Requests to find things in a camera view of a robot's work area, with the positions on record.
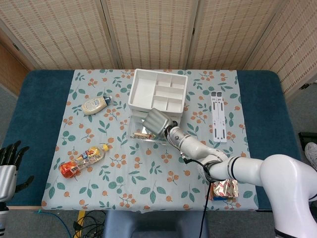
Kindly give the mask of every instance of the robotic hand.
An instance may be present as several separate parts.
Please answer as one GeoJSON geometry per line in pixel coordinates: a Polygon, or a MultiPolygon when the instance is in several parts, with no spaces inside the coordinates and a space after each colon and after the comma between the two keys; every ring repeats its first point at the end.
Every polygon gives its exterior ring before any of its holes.
{"type": "Polygon", "coordinates": [[[317,224],[309,202],[317,200],[317,172],[286,155],[271,155],[264,161],[244,157],[227,158],[224,152],[209,148],[184,133],[168,116],[153,108],[143,126],[156,136],[164,136],[185,154],[203,164],[198,169],[209,182],[236,179],[263,186],[270,200],[277,238],[312,238],[317,224]]]}
{"type": "Polygon", "coordinates": [[[21,141],[17,141],[0,149],[0,236],[4,235],[6,216],[9,212],[5,203],[11,200],[15,192],[26,188],[34,178],[30,176],[25,183],[16,186],[16,178],[22,156],[29,149],[28,146],[23,147],[16,154],[17,147],[20,144],[21,141]]]}

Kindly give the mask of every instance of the white drawer organizer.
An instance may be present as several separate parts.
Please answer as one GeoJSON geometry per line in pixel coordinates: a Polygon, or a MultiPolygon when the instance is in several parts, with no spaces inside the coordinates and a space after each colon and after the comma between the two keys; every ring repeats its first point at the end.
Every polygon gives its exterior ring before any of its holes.
{"type": "Polygon", "coordinates": [[[152,108],[166,113],[180,123],[187,80],[186,75],[136,69],[128,101],[131,109],[128,136],[133,136],[135,132],[147,133],[142,122],[152,108]]]}

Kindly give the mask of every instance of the gray floor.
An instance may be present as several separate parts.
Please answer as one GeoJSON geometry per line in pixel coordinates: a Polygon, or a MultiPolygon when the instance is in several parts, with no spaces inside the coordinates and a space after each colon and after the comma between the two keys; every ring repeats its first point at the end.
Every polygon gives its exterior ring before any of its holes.
{"type": "MultiPolygon", "coordinates": [[[[295,133],[317,132],[317,84],[311,85],[288,104],[295,133]]],[[[0,89],[0,133],[7,130],[8,118],[15,107],[15,101],[0,89]]],[[[72,224],[77,211],[53,211],[65,221],[73,233],[72,224]]],[[[263,212],[208,212],[211,238],[273,238],[274,222],[272,213],[263,212]]],[[[35,214],[33,211],[11,210],[6,229],[7,237],[65,238],[62,224],[53,216],[35,214]]]]}

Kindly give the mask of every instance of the green leaf pattern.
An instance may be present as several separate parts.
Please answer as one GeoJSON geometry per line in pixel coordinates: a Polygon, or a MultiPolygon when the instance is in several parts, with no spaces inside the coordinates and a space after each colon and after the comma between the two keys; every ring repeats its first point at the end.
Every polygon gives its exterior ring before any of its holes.
{"type": "MultiPolygon", "coordinates": [[[[207,146],[223,150],[228,157],[240,156],[241,152],[249,157],[246,131],[242,133],[239,128],[240,124],[244,124],[244,118],[236,71],[173,70],[172,73],[188,76],[186,110],[184,110],[180,127],[186,133],[206,143],[207,146]],[[210,77],[207,81],[210,71],[213,78],[210,77]],[[233,141],[214,143],[212,140],[211,91],[223,93],[227,118],[226,130],[231,135],[235,135],[233,141]],[[207,118],[203,118],[205,121],[201,120],[198,123],[197,118],[191,119],[194,112],[202,112],[201,117],[206,115],[207,118]]],[[[128,98],[133,74],[131,70],[112,69],[74,72],[62,117],[72,116],[73,124],[65,129],[61,122],[56,143],[59,149],[55,151],[45,186],[43,197],[45,203],[42,202],[42,205],[46,204],[46,206],[43,208],[111,209],[143,213],[161,209],[184,210],[183,206],[187,204],[190,210],[203,210],[208,183],[199,174],[197,165],[185,164],[179,152],[172,147],[166,147],[159,142],[142,142],[129,138],[127,133],[130,116],[128,98]],[[95,87],[88,86],[91,78],[98,82],[95,87]],[[99,113],[84,116],[81,105],[96,96],[112,96],[112,102],[99,113]],[[114,115],[112,119],[110,116],[106,117],[106,114],[109,114],[107,110],[111,110],[111,114],[114,115]],[[87,136],[85,131],[88,128],[94,135],[90,138],[90,143],[81,140],[87,136]],[[74,147],[78,151],[78,154],[74,155],[76,158],[90,146],[102,146],[102,144],[111,145],[112,148],[106,152],[102,160],[91,165],[92,170],[88,171],[85,168],[74,178],[64,178],[60,174],[58,167],[69,161],[68,152],[74,147]],[[165,154],[166,149],[171,158],[164,160],[161,156],[165,154]],[[116,158],[116,154],[120,156],[119,159],[125,156],[126,164],[122,164],[121,160],[120,168],[117,167],[117,162],[114,166],[111,164],[110,158],[116,158]],[[177,186],[166,180],[169,177],[169,171],[179,176],[178,180],[175,180],[177,186]],[[190,175],[185,175],[185,171],[190,171],[190,175]]],[[[233,204],[235,210],[257,209],[258,197],[253,185],[239,183],[239,193],[239,198],[234,203],[235,205],[233,204]]],[[[225,210],[225,206],[223,201],[209,201],[207,209],[225,210]]]]}

